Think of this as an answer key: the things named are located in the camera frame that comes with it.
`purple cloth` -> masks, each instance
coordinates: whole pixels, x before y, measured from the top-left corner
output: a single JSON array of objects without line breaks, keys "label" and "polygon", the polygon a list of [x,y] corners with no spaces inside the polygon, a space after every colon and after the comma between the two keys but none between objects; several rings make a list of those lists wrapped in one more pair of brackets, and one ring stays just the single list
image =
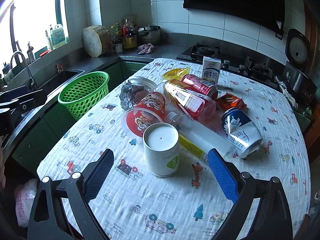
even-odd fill
[{"label": "purple cloth", "polygon": [[141,45],[138,47],[137,55],[151,54],[154,49],[155,46],[153,46],[151,43]]}]

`white milk carton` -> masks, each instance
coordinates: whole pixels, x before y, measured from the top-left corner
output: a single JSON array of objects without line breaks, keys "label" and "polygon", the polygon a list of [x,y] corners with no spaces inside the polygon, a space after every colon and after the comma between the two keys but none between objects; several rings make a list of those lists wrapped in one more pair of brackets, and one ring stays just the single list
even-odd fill
[{"label": "white milk carton", "polygon": [[217,86],[221,66],[220,59],[203,57],[201,78]]}]

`green basket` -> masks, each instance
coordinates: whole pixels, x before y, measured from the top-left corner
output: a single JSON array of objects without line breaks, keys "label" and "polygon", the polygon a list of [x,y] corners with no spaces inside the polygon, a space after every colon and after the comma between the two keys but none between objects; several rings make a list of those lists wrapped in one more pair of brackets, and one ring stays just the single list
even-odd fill
[{"label": "green basket", "polygon": [[78,121],[109,93],[108,81],[109,74],[102,71],[78,77],[60,92],[58,102]]}]

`yellow package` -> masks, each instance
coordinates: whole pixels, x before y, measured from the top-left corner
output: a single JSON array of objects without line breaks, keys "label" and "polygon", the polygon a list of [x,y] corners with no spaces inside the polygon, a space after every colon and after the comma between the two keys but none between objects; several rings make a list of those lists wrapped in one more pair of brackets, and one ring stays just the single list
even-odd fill
[{"label": "yellow package", "polygon": [[172,79],[181,79],[184,75],[189,74],[190,68],[174,68],[169,70],[168,72],[162,75],[162,78],[165,80],[172,80]]}]

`white tablecloth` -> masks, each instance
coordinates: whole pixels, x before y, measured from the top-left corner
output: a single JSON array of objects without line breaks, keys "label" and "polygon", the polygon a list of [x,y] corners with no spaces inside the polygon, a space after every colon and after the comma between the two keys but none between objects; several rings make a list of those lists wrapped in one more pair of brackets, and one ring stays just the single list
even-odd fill
[{"label": "white tablecloth", "polygon": [[[201,75],[201,65],[165,58],[154,60],[136,75],[160,83],[163,73],[187,66],[191,74]],[[264,139],[264,148],[247,161],[226,152],[220,154],[239,171],[248,171],[256,178],[269,180],[277,176],[281,179],[295,234],[303,215],[308,213],[310,169],[305,143],[289,103],[283,94],[223,70],[218,85],[220,96],[230,92],[244,99],[248,105],[246,113]],[[159,179],[147,170],[137,139],[129,138],[121,127],[123,111],[118,98],[121,86],[103,98],[60,139],[40,163],[39,177],[66,179],[73,171],[83,171],[88,163],[98,160],[100,153],[110,148],[115,156],[114,166],[97,198],[89,203],[109,237],[211,239],[232,202],[223,195],[210,168],[184,148],[174,176]],[[96,124],[101,133],[89,129]],[[131,171],[129,174],[121,170],[123,160]],[[200,184],[193,183],[195,173],[199,175]],[[249,231],[258,202],[254,201],[240,238]],[[68,200],[63,199],[63,203],[68,220],[78,229]]]}]

